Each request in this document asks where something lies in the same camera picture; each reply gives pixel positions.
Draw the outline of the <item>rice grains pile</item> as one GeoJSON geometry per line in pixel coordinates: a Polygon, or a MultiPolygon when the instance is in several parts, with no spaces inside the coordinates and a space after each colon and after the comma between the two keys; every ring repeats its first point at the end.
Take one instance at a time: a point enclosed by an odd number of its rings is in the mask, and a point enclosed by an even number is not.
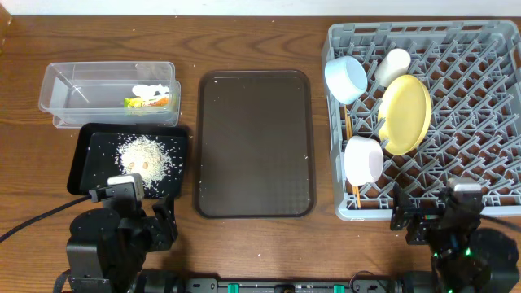
{"type": "Polygon", "coordinates": [[[149,198],[175,193],[184,176],[186,140],[163,135],[97,133],[90,141],[82,186],[91,189],[109,177],[138,173],[149,198]]]}

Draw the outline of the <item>wooden chopstick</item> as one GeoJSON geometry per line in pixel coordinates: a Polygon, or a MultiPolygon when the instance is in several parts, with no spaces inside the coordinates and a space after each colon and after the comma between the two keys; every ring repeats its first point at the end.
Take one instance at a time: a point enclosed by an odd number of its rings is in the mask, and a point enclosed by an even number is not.
{"type": "Polygon", "coordinates": [[[361,209],[361,195],[360,195],[359,187],[358,186],[353,186],[352,187],[352,192],[356,196],[357,209],[361,209]]]}
{"type": "Polygon", "coordinates": [[[351,116],[348,113],[348,108],[344,105],[344,118],[345,118],[345,127],[346,127],[346,138],[349,141],[352,137],[352,120],[351,116]]]}

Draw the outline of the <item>white bowl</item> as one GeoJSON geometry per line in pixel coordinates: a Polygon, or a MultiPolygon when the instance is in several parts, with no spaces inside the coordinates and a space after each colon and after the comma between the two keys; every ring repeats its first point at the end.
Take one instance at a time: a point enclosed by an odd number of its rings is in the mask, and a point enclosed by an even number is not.
{"type": "Polygon", "coordinates": [[[383,173],[383,150],[371,138],[353,136],[344,150],[344,171],[352,186],[374,183],[383,173]]]}

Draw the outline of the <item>yellow plate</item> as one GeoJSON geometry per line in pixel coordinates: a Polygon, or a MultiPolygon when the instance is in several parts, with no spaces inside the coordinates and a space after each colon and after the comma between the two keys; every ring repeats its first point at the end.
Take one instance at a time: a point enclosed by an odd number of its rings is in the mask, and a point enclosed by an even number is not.
{"type": "Polygon", "coordinates": [[[431,123],[431,97],[427,87],[412,75],[396,78],[385,90],[378,121],[384,119],[379,139],[385,150],[403,155],[415,149],[427,135],[431,123]]]}

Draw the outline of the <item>green snack wrapper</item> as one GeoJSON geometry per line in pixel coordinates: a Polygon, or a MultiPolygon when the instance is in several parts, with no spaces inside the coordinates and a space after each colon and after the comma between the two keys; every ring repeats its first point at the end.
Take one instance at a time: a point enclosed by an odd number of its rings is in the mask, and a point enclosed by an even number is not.
{"type": "Polygon", "coordinates": [[[124,99],[124,107],[125,108],[142,108],[142,107],[163,107],[167,105],[170,101],[170,97],[166,95],[157,95],[151,98],[142,98],[142,97],[134,97],[134,98],[125,98],[124,99]]]}

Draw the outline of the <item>white tissue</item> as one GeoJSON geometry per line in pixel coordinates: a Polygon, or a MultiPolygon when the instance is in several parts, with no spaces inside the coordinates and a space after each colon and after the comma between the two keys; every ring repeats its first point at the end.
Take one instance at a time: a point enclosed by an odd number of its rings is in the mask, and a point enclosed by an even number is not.
{"type": "Polygon", "coordinates": [[[159,85],[135,85],[132,88],[132,93],[140,98],[150,98],[159,94],[167,94],[170,92],[170,88],[168,86],[159,85]]]}

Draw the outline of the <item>small pale green cup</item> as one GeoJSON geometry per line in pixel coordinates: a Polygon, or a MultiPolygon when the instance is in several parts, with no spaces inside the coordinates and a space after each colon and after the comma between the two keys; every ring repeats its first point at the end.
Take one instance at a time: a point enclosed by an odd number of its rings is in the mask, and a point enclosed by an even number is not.
{"type": "Polygon", "coordinates": [[[374,73],[375,80],[388,87],[396,78],[408,72],[411,63],[410,54],[400,48],[390,50],[374,73]]]}

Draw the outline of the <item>light blue bowl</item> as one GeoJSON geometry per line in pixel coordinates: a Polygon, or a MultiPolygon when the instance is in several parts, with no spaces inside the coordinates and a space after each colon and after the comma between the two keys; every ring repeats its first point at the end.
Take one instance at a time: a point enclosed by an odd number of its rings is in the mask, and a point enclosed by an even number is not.
{"type": "Polygon", "coordinates": [[[333,97],[344,105],[360,98],[367,89],[366,71],[352,56],[328,61],[325,65],[326,85],[333,97]]]}

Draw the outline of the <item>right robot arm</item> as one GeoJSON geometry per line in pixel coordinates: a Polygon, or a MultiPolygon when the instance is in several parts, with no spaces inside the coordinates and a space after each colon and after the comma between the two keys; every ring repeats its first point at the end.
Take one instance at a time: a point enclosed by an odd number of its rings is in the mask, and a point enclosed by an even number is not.
{"type": "Polygon", "coordinates": [[[409,245],[427,245],[429,272],[408,272],[391,292],[509,292],[520,280],[519,251],[500,230],[482,228],[482,220],[520,231],[513,223],[485,216],[481,185],[471,178],[450,178],[439,194],[442,208],[416,208],[393,186],[391,230],[407,229],[409,245]]]}

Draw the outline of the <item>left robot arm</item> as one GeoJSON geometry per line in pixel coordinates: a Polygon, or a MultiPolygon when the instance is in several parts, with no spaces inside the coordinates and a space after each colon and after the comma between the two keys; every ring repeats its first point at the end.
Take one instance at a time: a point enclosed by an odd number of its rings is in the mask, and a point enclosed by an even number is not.
{"type": "Polygon", "coordinates": [[[175,273],[143,267],[148,253],[168,251],[177,239],[174,200],[158,200],[155,214],[147,216],[138,200],[113,197],[77,216],[66,246],[69,269],[56,278],[53,291],[66,283],[75,293],[184,291],[175,273]]]}

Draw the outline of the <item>black waste tray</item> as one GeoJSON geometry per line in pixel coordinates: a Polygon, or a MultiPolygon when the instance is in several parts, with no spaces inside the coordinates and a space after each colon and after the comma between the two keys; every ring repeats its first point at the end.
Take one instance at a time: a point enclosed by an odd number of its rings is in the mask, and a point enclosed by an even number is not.
{"type": "Polygon", "coordinates": [[[114,125],[89,123],[79,133],[68,176],[67,190],[72,195],[87,195],[89,190],[105,186],[107,179],[125,173],[121,160],[124,147],[138,139],[156,143],[169,159],[164,177],[145,188],[144,197],[178,197],[186,166],[188,135],[178,127],[158,125],[114,125]]]}

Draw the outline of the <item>grey dishwasher rack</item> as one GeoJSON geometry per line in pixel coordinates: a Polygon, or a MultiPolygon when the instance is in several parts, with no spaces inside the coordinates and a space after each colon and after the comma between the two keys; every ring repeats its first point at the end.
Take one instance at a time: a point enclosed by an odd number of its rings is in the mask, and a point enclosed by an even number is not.
{"type": "Polygon", "coordinates": [[[359,187],[361,209],[344,175],[347,144],[344,105],[326,95],[330,121],[336,216],[344,221],[386,221],[393,186],[418,208],[440,206],[451,177],[470,177],[484,193],[484,214],[520,214],[520,33],[509,20],[463,20],[332,25],[322,60],[352,56],[365,68],[366,92],[347,106],[352,133],[375,139],[383,126],[383,87],[374,73],[392,49],[411,57],[409,74],[431,97],[427,135],[405,155],[385,155],[383,174],[359,187]]]}

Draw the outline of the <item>dark brown serving tray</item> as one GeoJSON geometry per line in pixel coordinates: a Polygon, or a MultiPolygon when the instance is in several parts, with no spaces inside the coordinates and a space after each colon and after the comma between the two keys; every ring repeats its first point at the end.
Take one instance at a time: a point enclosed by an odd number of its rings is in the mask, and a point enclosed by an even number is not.
{"type": "Polygon", "coordinates": [[[298,218],[316,202],[309,79],[227,70],[199,82],[194,208],[207,219],[298,218]]]}

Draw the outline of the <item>clear plastic bin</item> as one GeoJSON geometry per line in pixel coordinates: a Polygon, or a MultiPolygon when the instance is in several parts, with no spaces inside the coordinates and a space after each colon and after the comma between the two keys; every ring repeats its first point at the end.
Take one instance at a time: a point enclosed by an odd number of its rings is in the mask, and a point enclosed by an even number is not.
{"type": "Polygon", "coordinates": [[[104,61],[49,64],[38,106],[53,116],[55,127],[80,128],[88,123],[174,126],[180,103],[181,85],[172,63],[104,61]],[[169,103],[163,107],[125,108],[124,99],[137,97],[132,88],[141,84],[168,86],[169,103]]]}

